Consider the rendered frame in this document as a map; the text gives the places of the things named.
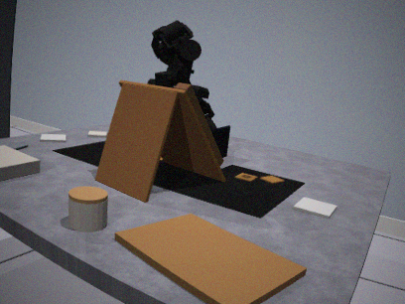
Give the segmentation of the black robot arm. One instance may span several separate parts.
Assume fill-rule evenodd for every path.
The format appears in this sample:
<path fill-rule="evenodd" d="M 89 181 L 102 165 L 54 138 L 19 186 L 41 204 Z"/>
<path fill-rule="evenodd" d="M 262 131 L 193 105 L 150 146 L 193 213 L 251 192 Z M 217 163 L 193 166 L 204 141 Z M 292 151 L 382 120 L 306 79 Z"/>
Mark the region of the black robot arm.
<path fill-rule="evenodd" d="M 179 20 L 155 30 L 152 35 L 154 38 L 151 46 L 155 56 L 166 65 L 179 62 L 193 66 L 193 61 L 202 53 L 201 45 L 194 40 L 189 40 L 193 37 L 191 29 Z M 155 73 L 155 84 L 171 85 L 178 82 L 183 83 L 181 68 L 172 71 L 172 67 L 168 67 L 166 72 Z M 203 98 L 197 96 L 197 99 L 210 131 L 214 131 L 217 128 L 211 119 L 215 116 L 214 112 Z"/>

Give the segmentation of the grey cylindrical container with tan lid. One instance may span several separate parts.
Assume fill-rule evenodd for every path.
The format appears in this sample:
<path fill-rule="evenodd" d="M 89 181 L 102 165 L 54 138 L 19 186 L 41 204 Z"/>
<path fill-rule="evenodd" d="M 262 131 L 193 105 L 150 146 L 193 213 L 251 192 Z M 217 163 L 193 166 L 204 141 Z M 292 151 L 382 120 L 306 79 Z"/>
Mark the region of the grey cylindrical container with tan lid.
<path fill-rule="evenodd" d="M 68 224 L 83 232 L 107 227 L 108 193 L 95 187 L 75 187 L 68 192 Z"/>

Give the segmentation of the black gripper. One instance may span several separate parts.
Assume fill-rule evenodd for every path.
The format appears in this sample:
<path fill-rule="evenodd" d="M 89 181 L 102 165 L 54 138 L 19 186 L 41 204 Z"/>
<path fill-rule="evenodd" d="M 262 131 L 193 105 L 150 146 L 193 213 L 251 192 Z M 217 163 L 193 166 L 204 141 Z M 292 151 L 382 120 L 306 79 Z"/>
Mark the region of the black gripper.
<path fill-rule="evenodd" d="M 178 68 L 181 68 L 181 71 L 183 73 L 183 83 L 189 84 L 190 75 L 194 73 L 194 71 L 192 71 L 192 66 L 187 65 L 187 64 L 183 64 L 183 63 L 179 63 L 179 62 L 173 62 L 173 64 L 169 65 L 169 67 L 172 67 L 172 71 L 177 70 Z M 155 80 L 150 79 L 147 83 L 148 84 L 155 84 Z M 174 88 L 174 86 L 176 86 L 177 84 L 173 83 L 171 85 L 163 85 L 163 84 L 155 84 L 155 85 Z M 199 97 L 208 98 L 209 92 L 208 92 L 207 88 L 204 88 L 204 87 L 201 87 L 201 86 L 198 86 L 198 85 L 192 85 L 192 88 L 194 90 L 195 95 L 197 95 Z"/>

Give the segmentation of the tan flat rectangular board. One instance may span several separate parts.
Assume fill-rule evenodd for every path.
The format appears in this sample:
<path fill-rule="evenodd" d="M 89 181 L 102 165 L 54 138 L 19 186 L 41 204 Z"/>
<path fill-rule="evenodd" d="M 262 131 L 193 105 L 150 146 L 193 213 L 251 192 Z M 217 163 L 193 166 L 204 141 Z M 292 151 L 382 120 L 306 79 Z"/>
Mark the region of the tan flat rectangular board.
<path fill-rule="evenodd" d="M 307 271 L 192 213 L 114 235 L 206 304 L 261 304 Z"/>

